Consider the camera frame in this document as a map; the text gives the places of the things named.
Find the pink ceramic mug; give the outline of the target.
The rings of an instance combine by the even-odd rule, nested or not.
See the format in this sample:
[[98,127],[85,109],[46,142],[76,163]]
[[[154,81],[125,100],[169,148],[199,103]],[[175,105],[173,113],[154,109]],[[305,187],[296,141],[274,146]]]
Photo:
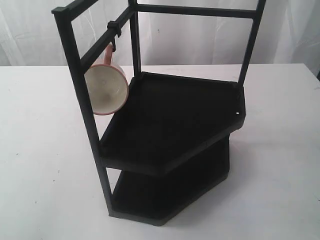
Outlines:
[[124,70],[113,62],[113,44],[108,44],[103,59],[96,60],[84,74],[94,115],[106,116],[124,106],[129,84]]

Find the black two-tier corner shelf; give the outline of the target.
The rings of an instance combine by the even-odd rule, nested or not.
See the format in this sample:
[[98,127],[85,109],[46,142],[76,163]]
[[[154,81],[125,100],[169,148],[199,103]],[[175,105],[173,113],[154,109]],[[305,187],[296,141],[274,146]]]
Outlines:
[[[114,21],[130,24],[133,78],[128,98],[98,135],[85,73],[115,36],[109,29],[79,55],[72,21],[92,0],[52,10],[110,217],[162,226],[224,181],[230,134],[246,117],[244,82],[265,8],[228,9],[128,2]],[[142,71],[138,14],[251,19],[238,81]]]

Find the white background curtain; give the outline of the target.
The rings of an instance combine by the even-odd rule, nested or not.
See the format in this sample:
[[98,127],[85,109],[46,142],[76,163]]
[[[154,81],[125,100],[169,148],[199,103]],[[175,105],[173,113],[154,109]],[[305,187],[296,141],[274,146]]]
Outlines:
[[[66,0],[3,0],[0,3],[0,63],[3,66],[65,65],[52,14]],[[100,0],[72,22],[80,55],[101,37],[107,23],[128,6]],[[250,19],[144,13],[138,15],[143,65],[241,64]],[[320,70],[320,3],[268,0],[254,44],[252,64],[303,63]]]

